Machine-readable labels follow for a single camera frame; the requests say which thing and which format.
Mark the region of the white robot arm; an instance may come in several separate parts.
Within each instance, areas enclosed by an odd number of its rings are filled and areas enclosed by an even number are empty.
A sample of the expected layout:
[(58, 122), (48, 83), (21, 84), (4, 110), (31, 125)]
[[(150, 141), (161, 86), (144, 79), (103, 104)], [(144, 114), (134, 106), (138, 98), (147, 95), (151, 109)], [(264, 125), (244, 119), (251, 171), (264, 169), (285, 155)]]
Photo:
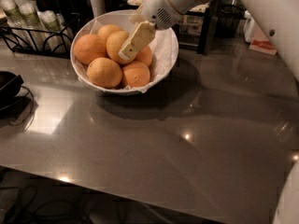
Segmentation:
[[(130, 21), (135, 29), (121, 48), (120, 56), (130, 59), (153, 40), (158, 30), (166, 30), (178, 22), (192, 7), (211, 0), (145, 0)], [(294, 76), (299, 73), (299, 38), (296, 7), (298, 0), (241, 0), (263, 33)]]

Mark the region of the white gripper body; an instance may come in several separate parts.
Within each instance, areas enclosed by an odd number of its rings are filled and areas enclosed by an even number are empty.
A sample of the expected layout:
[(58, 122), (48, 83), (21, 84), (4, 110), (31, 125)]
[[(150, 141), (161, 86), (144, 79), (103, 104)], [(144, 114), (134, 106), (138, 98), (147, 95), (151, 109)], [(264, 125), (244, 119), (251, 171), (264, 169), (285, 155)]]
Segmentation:
[(193, 7), (213, 0), (145, 0), (142, 16), (155, 24), (157, 30), (166, 30), (179, 23), (181, 17)]

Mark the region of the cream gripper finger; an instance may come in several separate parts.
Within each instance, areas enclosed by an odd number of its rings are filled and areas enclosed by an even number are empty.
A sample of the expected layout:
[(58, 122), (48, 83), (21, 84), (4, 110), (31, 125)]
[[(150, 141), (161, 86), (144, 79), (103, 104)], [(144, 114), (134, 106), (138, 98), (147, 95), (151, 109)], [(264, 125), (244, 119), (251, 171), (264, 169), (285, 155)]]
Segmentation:
[(145, 18), (144, 16), (142, 15), (142, 6), (139, 6), (137, 10), (135, 10), (133, 12), (133, 14), (130, 16), (129, 18), (129, 21), (132, 23), (132, 24), (136, 24), (136, 23), (140, 23), (142, 21), (144, 21)]
[(156, 27), (153, 22), (140, 22), (122, 44), (119, 56), (126, 61), (133, 59), (139, 51), (155, 38), (155, 33)]

